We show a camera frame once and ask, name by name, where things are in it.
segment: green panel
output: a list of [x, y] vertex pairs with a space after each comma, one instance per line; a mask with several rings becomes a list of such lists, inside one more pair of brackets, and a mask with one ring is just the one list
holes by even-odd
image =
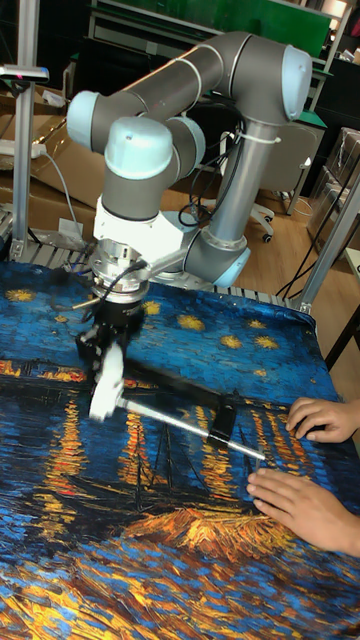
[[330, 24], [330, 19], [325, 15], [270, 0], [121, 1], [132, 7], [218, 31], [246, 31], [292, 44], [315, 58], [320, 54]]
[[325, 15], [263, 0], [260, 35], [304, 49], [314, 58], [319, 57], [329, 25]]

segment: human hand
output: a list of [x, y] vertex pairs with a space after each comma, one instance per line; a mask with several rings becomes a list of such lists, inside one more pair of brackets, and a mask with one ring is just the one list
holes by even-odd
[[297, 536], [326, 551], [360, 557], [360, 518], [314, 482], [290, 473], [259, 469], [247, 490], [255, 506]]
[[[287, 431], [295, 429], [296, 437], [306, 437], [316, 442], [344, 442], [360, 427], [360, 400], [340, 404], [327, 400], [299, 398], [290, 409]], [[324, 426], [324, 430], [308, 433], [313, 427]]]

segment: white cable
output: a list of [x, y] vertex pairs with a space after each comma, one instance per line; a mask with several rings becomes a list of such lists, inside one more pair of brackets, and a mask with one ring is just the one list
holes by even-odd
[[198, 81], [198, 92], [196, 95], [196, 98], [193, 102], [193, 104], [191, 105], [191, 107], [188, 107], [188, 109], [192, 109], [197, 101], [199, 100], [199, 98], [201, 97], [202, 94], [202, 80], [201, 80], [201, 75], [198, 71], [198, 69], [195, 67], [195, 65], [193, 64], [193, 62], [191, 62], [190, 60], [187, 60], [186, 58], [174, 58], [174, 62], [185, 62], [185, 64], [188, 64], [189, 67], [192, 68], [193, 72], [195, 73], [196, 77], [197, 77], [197, 81]]
[[261, 144], [278, 144], [281, 142], [281, 138], [276, 137], [274, 140], [264, 140], [263, 138], [256, 138], [255, 136], [250, 136], [247, 133], [238, 133], [238, 138], [244, 138], [245, 140], [252, 140], [253, 142], [260, 142]]
[[302, 216], [306, 216], [307, 218], [311, 218], [313, 214], [313, 210], [310, 202], [305, 200], [305, 198], [298, 198], [296, 202], [303, 202], [304, 204], [307, 204], [307, 206], [311, 210], [311, 213], [305, 213], [305, 211], [300, 211], [300, 209], [296, 209], [296, 207], [294, 207], [293, 211], [296, 211], [297, 213], [301, 213]]
[[82, 245], [83, 245], [83, 247], [84, 247], [84, 246], [85, 246], [85, 242], [84, 242], [84, 240], [83, 240], [82, 233], [81, 233], [81, 231], [80, 231], [80, 227], [79, 227], [79, 223], [78, 223], [78, 221], [76, 220], [76, 216], [75, 216], [74, 210], [73, 210], [72, 205], [71, 205], [70, 195], [69, 195], [68, 188], [67, 188], [67, 186], [66, 186], [66, 182], [65, 182], [65, 180], [64, 180], [64, 176], [63, 176], [63, 174], [61, 173], [61, 171], [60, 171], [60, 169], [59, 169], [59, 167], [58, 167], [57, 163], [56, 163], [56, 162], [55, 162], [55, 160], [54, 160], [54, 158], [52, 158], [52, 157], [51, 157], [51, 155], [50, 155], [49, 153], [44, 153], [43, 155], [44, 155], [44, 156], [46, 156], [46, 157], [48, 158], [48, 160], [51, 160], [51, 162], [53, 163], [53, 165], [54, 165], [54, 167], [55, 167], [56, 171], [58, 172], [59, 178], [60, 178], [60, 180], [61, 180], [61, 182], [62, 182], [62, 185], [63, 185], [63, 187], [64, 187], [64, 192], [65, 192], [66, 200], [67, 200], [67, 203], [68, 203], [68, 205], [69, 205], [69, 209], [70, 209], [70, 213], [71, 213], [72, 219], [74, 220], [74, 224], [75, 224], [76, 231], [77, 231], [77, 233], [78, 233], [78, 235], [79, 235], [79, 238], [81, 239], [81, 243], [82, 243]]

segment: black cable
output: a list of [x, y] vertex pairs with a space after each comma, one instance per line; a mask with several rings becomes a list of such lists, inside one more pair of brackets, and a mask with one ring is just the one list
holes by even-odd
[[216, 178], [216, 175], [217, 175], [217, 174], [216, 174], [216, 172], [215, 172], [215, 171], [213, 172], [213, 174], [212, 174], [212, 176], [211, 176], [211, 180], [210, 180], [210, 182], [206, 185], [205, 189], [203, 189], [203, 191], [201, 192], [200, 196], [198, 196], [197, 203], [195, 203], [195, 202], [193, 201], [193, 199], [192, 199], [192, 198], [193, 198], [192, 192], [193, 192], [193, 190], [194, 190], [194, 186], [195, 186], [195, 184], [196, 184], [196, 181], [197, 181], [198, 177], [200, 176], [200, 174], [202, 173], [202, 171], [204, 171], [206, 167], [210, 166], [210, 165], [211, 165], [211, 164], [213, 164], [214, 162], [217, 162], [217, 163], [218, 163], [217, 167], [220, 167], [220, 166], [221, 166], [222, 161], [223, 161], [223, 160], [225, 160], [225, 158], [227, 158], [227, 156], [229, 155], [229, 153], [230, 153], [231, 149], [229, 149], [228, 151], [226, 151], [226, 152], [224, 152], [224, 153], [219, 154], [218, 156], [216, 156], [216, 158], [213, 158], [212, 160], [209, 160], [208, 162], [206, 162], [206, 163], [205, 163], [205, 164], [204, 164], [204, 165], [203, 165], [203, 166], [202, 166], [202, 167], [201, 167], [201, 168], [196, 172], [196, 175], [195, 175], [195, 177], [194, 177], [194, 179], [193, 179], [193, 181], [192, 181], [192, 183], [191, 183], [191, 186], [190, 186], [189, 202], [187, 202], [187, 203], [186, 203], [186, 205], [184, 205], [184, 206], [180, 209], [180, 211], [179, 211], [179, 213], [178, 213], [178, 219], [179, 219], [179, 222], [180, 222], [180, 224], [182, 224], [184, 227], [189, 227], [189, 228], [198, 227], [198, 226], [199, 226], [199, 223], [203, 223], [203, 222], [206, 222], [206, 221], [207, 221], [207, 219], [208, 219], [208, 220], [210, 220], [210, 219], [211, 219], [211, 217], [212, 217], [212, 213], [210, 213], [210, 211], [208, 211], [205, 207], [202, 207], [202, 209], [203, 209], [203, 211], [205, 211], [205, 212], [208, 214], [208, 218], [207, 218], [207, 219], [201, 219], [201, 220], [199, 220], [198, 222], [188, 223], [188, 222], [184, 222], [184, 221], [181, 219], [181, 216], [182, 216], [182, 214], [184, 213], [184, 211], [185, 211], [186, 209], [190, 208], [190, 207], [196, 207], [196, 208], [197, 208], [197, 210], [198, 210], [198, 213], [199, 213], [199, 209], [201, 208], [201, 198], [203, 197], [204, 193], [206, 193], [206, 191], [210, 188], [210, 186], [211, 186], [211, 184], [214, 182], [214, 180], [215, 180], [215, 178]]
[[139, 260], [138, 262], [134, 262], [134, 264], [130, 265], [129, 267], [127, 267], [127, 269], [125, 269], [122, 273], [120, 273], [107, 287], [107, 289], [105, 289], [104, 295], [102, 296], [102, 298], [99, 300], [98, 305], [95, 306], [95, 308], [90, 309], [83, 317], [83, 322], [88, 322], [88, 320], [90, 320], [90, 318], [92, 316], [95, 315], [95, 313], [99, 313], [99, 311], [103, 308], [106, 299], [108, 297], [108, 295], [112, 292], [113, 288], [117, 285], [117, 283], [124, 278], [125, 276], [129, 275], [129, 273], [134, 273], [135, 271], [140, 271], [140, 269], [144, 269], [147, 266], [147, 262], [146, 260]]
[[[237, 119], [238, 119], [238, 126], [239, 126], [239, 128], [240, 128], [240, 131], [241, 131], [241, 133], [246, 133], [245, 120], [244, 120], [244, 118], [242, 117], [242, 115], [241, 115], [240, 111], [236, 108], [236, 106], [235, 106], [235, 105], [232, 105], [231, 103], [227, 103], [226, 101], [224, 101], [224, 102], [220, 102], [220, 101], [218, 100], [218, 98], [217, 98], [217, 97], [216, 97], [216, 101], [217, 101], [217, 103], [218, 103], [218, 104], [221, 104], [221, 106], [225, 106], [225, 107], [227, 107], [228, 109], [231, 109], [231, 110], [233, 110], [233, 111], [236, 113], [236, 115], [237, 115]], [[227, 182], [227, 185], [226, 185], [226, 187], [225, 187], [225, 189], [224, 189], [223, 193], [221, 194], [220, 200], [217, 202], [217, 204], [216, 204], [215, 208], [213, 209], [213, 211], [211, 211], [211, 212], [210, 212], [208, 209], [206, 209], [206, 207], [203, 207], [203, 206], [201, 205], [201, 198], [203, 197], [204, 193], [206, 193], [206, 191], [210, 188], [210, 186], [212, 185], [213, 181], [215, 180], [216, 172], [215, 172], [215, 171], [213, 172], [213, 175], [212, 175], [212, 177], [211, 177], [210, 182], [205, 186], [205, 188], [203, 189], [203, 191], [201, 192], [201, 194], [198, 196], [198, 198], [197, 198], [197, 203], [195, 203], [195, 202], [194, 202], [194, 200], [193, 200], [193, 190], [194, 190], [194, 187], [195, 187], [196, 181], [198, 180], [198, 178], [199, 178], [200, 174], [202, 173], [202, 171], [204, 171], [204, 169], [205, 169], [206, 167], [208, 167], [208, 166], [210, 166], [210, 165], [212, 165], [212, 164], [216, 163], [216, 164], [217, 164], [217, 167], [216, 167], [216, 168], [219, 168], [219, 167], [221, 166], [222, 162], [224, 162], [224, 161], [225, 161], [225, 159], [227, 159], [227, 158], [228, 158], [228, 156], [230, 155], [231, 151], [233, 150], [233, 148], [234, 148], [237, 144], [239, 145], [239, 149], [238, 149], [238, 154], [237, 154], [237, 157], [236, 157], [236, 161], [235, 161], [235, 163], [234, 163], [233, 170], [232, 170], [232, 172], [231, 172], [231, 176], [230, 176], [230, 178], [229, 178], [229, 180], [228, 180], [228, 182]], [[194, 177], [194, 179], [193, 179], [193, 181], [192, 181], [192, 183], [191, 183], [190, 192], [189, 192], [189, 202], [188, 202], [184, 207], [182, 207], [182, 208], [180, 209], [179, 213], [178, 213], [178, 219], [179, 219], [180, 224], [182, 224], [184, 227], [188, 227], [188, 228], [195, 228], [195, 227], [198, 227], [198, 226], [199, 226], [199, 224], [203, 224], [203, 223], [208, 222], [209, 220], [211, 220], [211, 219], [212, 219], [212, 217], [213, 217], [213, 216], [215, 215], [215, 213], [218, 211], [218, 209], [219, 209], [220, 205], [223, 203], [223, 201], [224, 201], [224, 199], [225, 199], [225, 197], [226, 197], [226, 195], [227, 195], [227, 193], [228, 193], [228, 191], [229, 191], [229, 189], [230, 189], [231, 183], [232, 183], [232, 181], [233, 181], [233, 179], [234, 179], [234, 176], [235, 176], [236, 170], [237, 170], [238, 165], [239, 165], [239, 160], [240, 160], [240, 155], [241, 155], [242, 147], [243, 147], [243, 138], [241, 138], [240, 142], [237, 142], [237, 141], [236, 141], [236, 138], [235, 138], [235, 140], [234, 140], [233, 144], [231, 145], [231, 147], [230, 147], [229, 149], [227, 149], [226, 151], [224, 151], [224, 153], [221, 153], [221, 154], [219, 154], [218, 156], [216, 156], [216, 158], [212, 158], [211, 160], [209, 160], [208, 162], [206, 162], [206, 163], [205, 163], [205, 164], [204, 164], [204, 165], [199, 169], [199, 171], [197, 171], [197, 173], [196, 173], [196, 175], [195, 175], [195, 177]], [[182, 214], [184, 213], [184, 211], [185, 211], [186, 209], [190, 208], [190, 207], [191, 207], [191, 208], [193, 208], [193, 207], [196, 207], [196, 208], [197, 208], [197, 212], [198, 212], [198, 217], [199, 217], [199, 218], [200, 218], [200, 213], [204, 213], [204, 212], [207, 214], [207, 217], [205, 217], [205, 218], [204, 218], [204, 217], [202, 217], [201, 219], [199, 219], [199, 220], [198, 220], [197, 222], [195, 222], [195, 223], [187, 223], [187, 222], [184, 222], [184, 221], [182, 220], [182, 217], [181, 217], [181, 216], [182, 216]]]
[[353, 166], [353, 168], [351, 169], [351, 171], [350, 171], [350, 173], [349, 173], [349, 175], [348, 175], [348, 177], [347, 177], [347, 179], [346, 179], [346, 181], [345, 181], [345, 184], [343, 185], [343, 187], [341, 188], [340, 192], [339, 192], [339, 193], [338, 193], [338, 195], [336, 196], [336, 198], [335, 198], [335, 200], [334, 200], [333, 204], [331, 205], [331, 207], [329, 208], [329, 210], [328, 210], [328, 212], [327, 212], [326, 216], [324, 217], [324, 220], [323, 220], [323, 221], [322, 221], [322, 223], [320, 224], [319, 229], [317, 230], [317, 232], [316, 232], [316, 234], [315, 234], [315, 236], [314, 236], [314, 238], [313, 238], [313, 240], [312, 240], [312, 242], [311, 242], [311, 244], [310, 244], [310, 247], [309, 247], [309, 249], [308, 249], [308, 251], [307, 251], [307, 253], [306, 253], [306, 255], [305, 255], [304, 259], [302, 260], [302, 262], [301, 262], [300, 266], [298, 267], [298, 269], [297, 269], [297, 271], [296, 271], [296, 273], [295, 273], [295, 276], [294, 276], [294, 277], [292, 278], [292, 280], [290, 280], [287, 284], [285, 284], [283, 287], [281, 287], [281, 289], [279, 289], [279, 291], [275, 294], [276, 296], [279, 296], [279, 295], [280, 295], [280, 293], [282, 293], [282, 292], [284, 291], [284, 289], [286, 289], [286, 291], [285, 291], [285, 293], [284, 293], [284, 295], [283, 295], [283, 298], [282, 298], [282, 299], [284, 300], [284, 299], [286, 298], [287, 294], [289, 293], [289, 291], [290, 291], [291, 287], [293, 286], [294, 282], [296, 282], [296, 280], [299, 280], [299, 278], [301, 278], [303, 275], [305, 275], [305, 274], [310, 270], [310, 268], [309, 268], [309, 269], [307, 269], [304, 273], [301, 273], [301, 269], [303, 268], [303, 266], [304, 266], [304, 264], [305, 264], [306, 260], [308, 259], [308, 257], [309, 257], [309, 255], [310, 255], [311, 251], [312, 251], [312, 250], [313, 250], [313, 248], [315, 247], [315, 244], [316, 244], [317, 239], [319, 238], [319, 236], [320, 236], [320, 234], [321, 234], [322, 230], [324, 229], [324, 227], [325, 227], [326, 223], [327, 223], [327, 222], [328, 222], [328, 220], [330, 219], [330, 216], [331, 216], [332, 212], [334, 211], [334, 209], [335, 209], [335, 207], [336, 207], [337, 203], [339, 202], [339, 200], [340, 200], [341, 196], [343, 195], [343, 193], [344, 193], [345, 189], [347, 188], [347, 185], [349, 184], [349, 181], [350, 181], [350, 179], [351, 179], [351, 177], [352, 177], [352, 175], [353, 175], [353, 173], [354, 173], [354, 171], [355, 171], [355, 169], [356, 169], [356, 167], [357, 167], [357, 165], [358, 165], [358, 162], [359, 162], [359, 161], [360, 161], [360, 156], [358, 156], [358, 157], [357, 157], [357, 159], [356, 159], [356, 161], [355, 161], [355, 163], [354, 163], [354, 166]]
[[[345, 251], [346, 247], [350, 244], [351, 240], [353, 239], [355, 233], [357, 232], [357, 230], [360, 227], [360, 218], [358, 219], [354, 229], [352, 230], [349, 238], [347, 238], [347, 240], [344, 242], [343, 246], [341, 247], [339, 253], [337, 254], [335, 260], [332, 263], [332, 267], [334, 266], [335, 262], [337, 262], [337, 260], [339, 260], [341, 254]], [[306, 275], [308, 273], [308, 271], [310, 271], [311, 269], [313, 269], [313, 267], [316, 265], [317, 260], [315, 260], [315, 262], [312, 263], [312, 265], [310, 267], [308, 267], [306, 269], [306, 271], [304, 271], [303, 273], [301, 273], [297, 279], [302, 278], [302, 276]], [[293, 298], [296, 298], [296, 296], [300, 295], [300, 293], [302, 293], [303, 289], [300, 289], [300, 291], [297, 291], [296, 293], [293, 293], [291, 296], [289, 296], [289, 300], [292, 300]]]
[[32, 238], [34, 240], [34, 242], [36, 242], [36, 244], [41, 244], [42, 242], [39, 240], [39, 238], [35, 235], [35, 233], [33, 232], [32, 229], [30, 229], [30, 227], [28, 227], [28, 234], [30, 236], [30, 238]]

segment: light blue joint cap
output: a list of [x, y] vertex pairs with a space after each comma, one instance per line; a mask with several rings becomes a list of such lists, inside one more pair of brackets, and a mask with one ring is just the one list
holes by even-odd
[[249, 247], [246, 247], [245, 251], [241, 254], [241, 256], [239, 256], [235, 260], [235, 262], [232, 263], [231, 267], [229, 267], [220, 276], [220, 278], [218, 278], [215, 282], [213, 282], [213, 284], [216, 287], [223, 287], [224, 289], [231, 287], [233, 282], [235, 282], [236, 278], [238, 277], [239, 273], [241, 273], [243, 268], [245, 267], [249, 259], [250, 253], [251, 251]]
[[299, 118], [309, 92], [312, 62], [305, 51], [291, 44], [284, 51], [282, 63], [282, 95], [289, 120]]
[[92, 91], [81, 91], [71, 101], [67, 114], [70, 138], [90, 150], [92, 119], [98, 95]]
[[113, 122], [104, 156], [115, 175], [146, 180], [162, 173], [172, 154], [172, 135], [165, 125], [132, 116]]

